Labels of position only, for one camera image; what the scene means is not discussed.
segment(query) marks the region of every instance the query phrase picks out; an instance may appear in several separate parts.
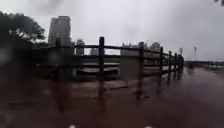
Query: wooden fence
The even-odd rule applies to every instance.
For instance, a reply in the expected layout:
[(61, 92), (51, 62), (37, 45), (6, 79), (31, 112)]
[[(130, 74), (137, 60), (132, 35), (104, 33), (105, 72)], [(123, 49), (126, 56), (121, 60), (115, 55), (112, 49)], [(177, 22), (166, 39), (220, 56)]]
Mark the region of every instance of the wooden fence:
[[(118, 47), (118, 46), (106, 46), (105, 45), (105, 39), (104, 37), (100, 37), (99, 39), (99, 45), (84, 45), (84, 46), (73, 46), (73, 47), (66, 47), (66, 46), (55, 46), (55, 47), (48, 47), (43, 49), (35, 49), (32, 51), (33, 55), (33, 62), (35, 64), (35, 67), (38, 68), (40, 66), (42, 67), (51, 67), (54, 68), (54, 76), (56, 79), (59, 77), (59, 70), (63, 69), (77, 69), (77, 68), (97, 68), (98, 73), (93, 74), (96, 75), (97, 80), (99, 81), (99, 97), (103, 97), (104, 95), (104, 81), (106, 77), (105, 68), (119, 68), (118, 64), (106, 64), (110, 59), (117, 60), (119, 62), (119, 59), (135, 59), (138, 60), (138, 86), (137, 86), (137, 98), (142, 93), (142, 80), (144, 77), (149, 76), (158, 76), (160, 79), (162, 78), (163, 74), (167, 75), (167, 83), (170, 83), (171, 80), (171, 73), (174, 72), (173, 78), (176, 78), (176, 71), (180, 70), (183, 67), (183, 57), (181, 55), (177, 55), (175, 53), (172, 55), (172, 52), (169, 51), (169, 53), (164, 53), (163, 47), (160, 47), (160, 52), (154, 52), (150, 51), (148, 49), (144, 49), (144, 43), (140, 43), (141, 45), (139, 48), (130, 48), (130, 47)], [(63, 58), (62, 62), (55, 62), (55, 63), (46, 63), (43, 61), (43, 58), (49, 59), (49, 52), (53, 52), (55, 54), (62, 53), (64, 51), (63, 49), (74, 49), (74, 48), (98, 48), (98, 55), (71, 55), (66, 54), (62, 55), (61, 58)], [(130, 55), (106, 55), (105, 49), (113, 49), (113, 50), (126, 50), (126, 51), (134, 51), (138, 53), (136, 56), (130, 56)], [(158, 55), (157, 57), (150, 57), (147, 56), (145, 53), (152, 53), (155, 55)], [(85, 65), (83, 63), (79, 63), (80, 61), (83, 61), (85, 59), (95, 59), (97, 60), (98, 64), (88, 64)], [(158, 71), (151, 72), (151, 73), (145, 73), (145, 68), (150, 67), (157, 67)]]

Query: distant building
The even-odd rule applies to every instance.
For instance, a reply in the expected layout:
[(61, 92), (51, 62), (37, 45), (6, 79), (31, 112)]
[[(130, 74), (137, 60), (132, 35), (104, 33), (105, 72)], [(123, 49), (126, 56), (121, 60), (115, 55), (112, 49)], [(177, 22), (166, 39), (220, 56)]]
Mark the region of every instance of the distant building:
[[(139, 48), (140, 45), (144, 45), (144, 49), (148, 49), (146, 44), (141, 44), (142, 42), (138, 43), (137, 45), (132, 45), (131, 43), (129, 43), (129, 45), (125, 45), (123, 43), (123, 47), (125, 48)], [(131, 51), (131, 50), (121, 50), (120, 54), (121, 55), (136, 55), (138, 54), (138, 51)]]
[(56, 39), (59, 38), (62, 46), (71, 46), (70, 32), (71, 26), (68, 16), (52, 18), (48, 37), (49, 45), (55, 46)]
[[(84, 46), (85, 42), (82, 39), (78, 39), (77, 42), (76, 42), (76, 45), (77, 46)], [(84, 54), (85, 54), (84, 47), (82, 47), (82, 48), (77, 47), (76, 48), (76, 55), (81, 56), (81, 55), (84, 55)]]
[(159, 52), (160, 51), (160, 44), (158, 42), (154, 42), (150, 47), (149, 50), (153, 52)]
[(98, 55), (99, 54), (98, 51), (99, 51), (98, 48), (91, 48), (90, 55)]

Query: floodwater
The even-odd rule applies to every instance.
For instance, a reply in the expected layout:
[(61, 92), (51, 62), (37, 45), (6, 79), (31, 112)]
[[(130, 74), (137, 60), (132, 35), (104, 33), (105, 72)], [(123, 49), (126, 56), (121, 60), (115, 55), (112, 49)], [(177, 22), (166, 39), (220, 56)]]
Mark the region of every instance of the floodwater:
[[(98, 83), (52, 83), (38, 81), (39, 98), (31, 107), (4, 111), (5, 126), (13, 128), (223, 128), (224, 81), (219, 75), (195, 69), (181, 80), (166, 76), (157, 93), (157, 77), (143, 81), (143, 95), (136, 100), (136, 84), (107, 82), (105, 100), (97, 100)], [(55, 102), (51, 87), (59, 85)]]

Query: fence rail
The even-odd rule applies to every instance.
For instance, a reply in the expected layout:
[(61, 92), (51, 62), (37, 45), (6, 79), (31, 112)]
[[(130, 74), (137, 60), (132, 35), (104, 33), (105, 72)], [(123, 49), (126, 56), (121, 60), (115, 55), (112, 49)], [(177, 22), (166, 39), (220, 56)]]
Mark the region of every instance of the fence rail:
[[(61, 55), (63, 54), (63, 50), (61, 49), (74, 49), (74, 48), (98, 48), (98, 55), (65, 55), (61, 57), (61, 61), (59, 62), (45, 62), (49, 60), (49, 54), (53, 51), (56, 54)], [(105, 54), (105, 49), (114, 49), (114, 50), (125, 50), (125, 51), (133, 51), (135, 55), (107, 55)], [(183, 67), (183, 57), (177, 55), (175, 53), (172, 55), (172, 52), (169, 53), (163, 52), (163, 47), (160, 47), (160, 52), (154, 52), (148, 49), (144, 49), (144, 43), (140, 43), (139, 48), (128, 48), (128, 47), (118, 47), (118, 46), (105, 46), (104, 37), (100, 37), (99, 45), (76, 45), (72, 47), (68, 46), (55, 46), (55, 47), (48, 47), (43, 49), (34, 49), (32, 51), (32, 55), (34, 58), (35, 68), (46, 68), (50, 69), (54, 67), (54, 75), (56, 78), (59, 78), (60, 75), (59, 70), (65, 69), (77, 69), (81, 70), (84, 68), (94, 68), (98, 69), (96, 73), (90, 73), (90, 75), (94, 75), (100, 83), (99, 86), (99, 98), (103, 100), (104, 95), (104, 81), (107, 77), (106, 68), (117, 68), (117, 70), (121, 70), (121, 64), (123, 59), (134, 59), (137, 60), (138, 65), (133, 66), (132, 68), (138, 68), (138, 77), (139, 80), (137, 86), (137, 98), (142, 93), (142, 79), (144, 77), (149, 76), (159, 76), (161, 79), (163, 74), (168, 74), (167, 83), (170, 83), (171, 72), (174, 72), (174, 78), (176, 77), (176, 71), (180, 70)], [(89, 61), (93, 59), (95, 64), (88, 63), (84, 64), (82, 62)], [(146, 73), (144, 72), (145, 68), (157, 68), (156, 71)]]

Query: fence post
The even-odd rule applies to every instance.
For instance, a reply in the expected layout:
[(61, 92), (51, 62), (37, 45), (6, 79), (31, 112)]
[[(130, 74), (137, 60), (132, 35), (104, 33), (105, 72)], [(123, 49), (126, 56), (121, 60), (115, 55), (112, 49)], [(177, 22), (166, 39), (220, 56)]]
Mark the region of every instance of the fence post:
[(168, 67), (168, 79), (167, 79), (167, 83), (168, 83), (168, 84), (170, 84), (171, 63), (172, 63), (172, 52), (169, 51), (169, 67)]
[(163, 47), (160, 47), (159, 53), (159, 77), (158, 77), (158, 86), (157, 93), (160, 93), (161, 83), (162, 83), (162, 75), (163, 75)]
[(163, 71), (163, 47), (160, 47), (160, 55), (159, 55), (159, 71), (162, 73)]
[(142, 95), (142, 80), (143, 80), (143, 68), (144, 68), (144, 42), (139, 43), (139, 76), (138, 76), (138, 89), (137, 100), (141, 99)]
[(173, 74), (173, 79), (176, 79), (177, 76), (177, 53), (174, 55), (174, 74)]
[(99, 39), (99, 88), (98, 88), (98, 100), (102, 105), (104, 104), (104, 37)]

